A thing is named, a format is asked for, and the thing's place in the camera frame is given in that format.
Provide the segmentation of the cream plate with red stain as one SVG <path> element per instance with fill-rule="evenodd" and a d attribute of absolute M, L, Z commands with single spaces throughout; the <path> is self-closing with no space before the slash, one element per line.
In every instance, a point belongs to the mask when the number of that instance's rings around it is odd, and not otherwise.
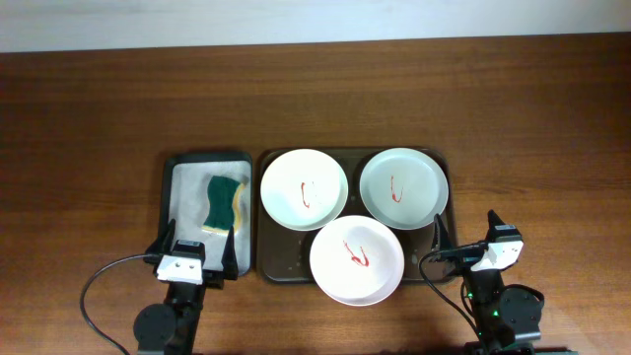
<path fill-rule="evenodd" d="M 341 165 L 315 149 L 296 149 L 273 159 L 260 184 L 268 215 L 294 231 L 319 229 L 346 205 L 349 182 Z"/>

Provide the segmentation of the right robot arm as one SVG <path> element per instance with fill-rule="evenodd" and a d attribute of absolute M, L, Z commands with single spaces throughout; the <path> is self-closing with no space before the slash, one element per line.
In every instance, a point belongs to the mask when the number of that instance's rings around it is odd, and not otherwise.
<path fill-rule="evenodd" d="M 524 239 L 517 227 L 506 224 L 490 210 L 488 231 L 482 241 L 459 247 L 440 247 L 418 264 L 427 285 L 453 307 L 472 328 L 477 339 L 463 346 L 464 354 L 533 354 L 541 338 L 539 322 L 544 306 L 541 292 L 521 284 L 504 283 L 502 272 L 517 263 Z M 458 306 L 427 276 L 424 266 L 439 262 L 447 276 L 462 278 Z"/>

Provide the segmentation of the white pinkish plate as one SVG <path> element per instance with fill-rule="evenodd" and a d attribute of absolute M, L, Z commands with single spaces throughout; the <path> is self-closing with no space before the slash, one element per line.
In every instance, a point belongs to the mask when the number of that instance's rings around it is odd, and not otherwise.
<path fill-rule="evenodd" d="M 353 307 L 377 304 L 398 287 L 404 254 L 394 232 L 366 216 L 338 218 L 315 236 L 310 269 L 331 299 Z"/>

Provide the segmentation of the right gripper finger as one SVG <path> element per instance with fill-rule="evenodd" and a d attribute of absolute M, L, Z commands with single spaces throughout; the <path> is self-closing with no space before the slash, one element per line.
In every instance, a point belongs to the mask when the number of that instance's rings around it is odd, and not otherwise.
<path fill-rule="evenodd" d="M 440 214 L 434 216 L 434 234 L 431 251 L 449 250 L 454 246 L 450 240 L 449 232 Z"/>
<path fill-rule="evenodd" d="M 486 241 L 495 242 L 503 236 L 505 223 L 493 209 L 488 211 L 487 219 L 489 228 L 486 234 Z"/>

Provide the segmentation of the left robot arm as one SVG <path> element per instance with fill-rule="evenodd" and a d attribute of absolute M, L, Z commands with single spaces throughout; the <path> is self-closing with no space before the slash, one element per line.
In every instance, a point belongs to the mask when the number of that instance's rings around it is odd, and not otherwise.
<path fill-rule="evenodd" d="M 205 245 L 177 240 L 175 221 L 147 248 L 144 260 L 157 279 L 168 285 L 165 300 L 143 309 L 133 325 L 140 354 L 191 354 L 205 293 L 239 277 L 234 230 L 225 242 L 221 271 L 206 270 Z"/>

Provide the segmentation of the pale green plate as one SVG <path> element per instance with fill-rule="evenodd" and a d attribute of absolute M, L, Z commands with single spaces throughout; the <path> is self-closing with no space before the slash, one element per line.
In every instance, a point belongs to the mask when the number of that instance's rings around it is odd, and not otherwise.
<path fill-rule="evenodd" d="M 379 152 L 361 172 L 359 191 L 370 214 L 398 230 L 433 223 L 449 201 L 446 173 L 429 155 L 411 148 Z"/>

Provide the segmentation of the green and yellow sponge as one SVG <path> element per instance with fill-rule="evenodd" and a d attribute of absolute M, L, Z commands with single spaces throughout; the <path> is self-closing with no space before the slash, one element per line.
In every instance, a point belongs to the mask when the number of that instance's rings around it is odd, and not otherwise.
<path fill-rule="evenodd" d="M 241 197 L 245 185 L 229 177 L 212 176 L 207 185 L 208 215 L 202 229 L 209 233 L 228 235 L 236 232 L 242 221 Z"/>

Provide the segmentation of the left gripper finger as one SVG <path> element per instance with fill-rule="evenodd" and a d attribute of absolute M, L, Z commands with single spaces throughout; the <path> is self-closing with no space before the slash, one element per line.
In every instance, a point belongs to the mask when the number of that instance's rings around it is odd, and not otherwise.
<path fill-rule="evenodd" d="M 239 277 L 238 260 L 235 249 L 235 230 L 230 228 L 222 255 L 223 278 L 225 280 L 237 280 Z"/>
<path fill-rule="evenodd" d="M 157 238 L 150 245 L 150 253 L 165 254 L 171 250 L 175 236 L 176 220 L 171 221 L 162 229 Z"/>

